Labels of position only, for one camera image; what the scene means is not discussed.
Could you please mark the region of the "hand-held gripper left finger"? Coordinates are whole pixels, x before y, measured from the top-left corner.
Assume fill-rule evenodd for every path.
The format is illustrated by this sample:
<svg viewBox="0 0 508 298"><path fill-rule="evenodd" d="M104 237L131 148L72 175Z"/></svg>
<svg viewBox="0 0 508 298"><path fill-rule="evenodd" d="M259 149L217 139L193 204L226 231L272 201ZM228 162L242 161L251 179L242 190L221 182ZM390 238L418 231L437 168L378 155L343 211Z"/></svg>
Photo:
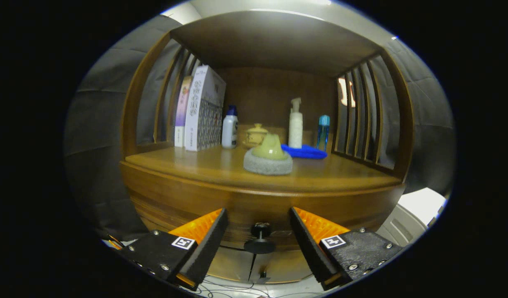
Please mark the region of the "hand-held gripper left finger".
<svg viewBox="0 0 508 298"><path fill-rule="evenodd" d="M154 279L197 290L229 224L219 208L169 232L152 230L116 252Z"/></svg>

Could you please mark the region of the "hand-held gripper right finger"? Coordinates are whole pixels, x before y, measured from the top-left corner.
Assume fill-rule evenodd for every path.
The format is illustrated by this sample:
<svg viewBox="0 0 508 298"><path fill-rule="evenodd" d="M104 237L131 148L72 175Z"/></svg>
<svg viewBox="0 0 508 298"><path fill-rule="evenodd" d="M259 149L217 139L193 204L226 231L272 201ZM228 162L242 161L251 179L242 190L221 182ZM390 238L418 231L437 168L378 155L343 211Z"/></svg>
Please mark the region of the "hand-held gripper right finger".
<svg viewBox="0 0 508 298"><path fill-rule="evenodd" d="M324 290L374 272L403 249L373 231L351 230L298 207L289 209L289 219L309 269Z"/></svg>

